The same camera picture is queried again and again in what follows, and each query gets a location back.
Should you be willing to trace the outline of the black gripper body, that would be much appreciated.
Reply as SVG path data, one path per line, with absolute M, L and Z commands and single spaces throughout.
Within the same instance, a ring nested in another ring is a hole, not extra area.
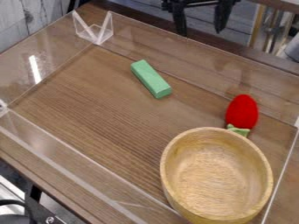
M 173 6 L 190 8 L 209 5 L 229 4 L 234 5 L 240 0 L 161 0 L 161 10 L 172 12 Z

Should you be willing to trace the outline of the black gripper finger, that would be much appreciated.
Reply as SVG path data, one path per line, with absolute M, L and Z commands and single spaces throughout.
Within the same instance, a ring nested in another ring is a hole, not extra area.
M 213 13 L 213 27 L 216 33 L 220 33 L 226 26 L 233 5 L 234 0 L 218 0 Z
M 186 36 L 186 22 L 184 16 L 182 1 L 172 1 L 172 19 L 174 23 L 176 32 L 181 36 Z

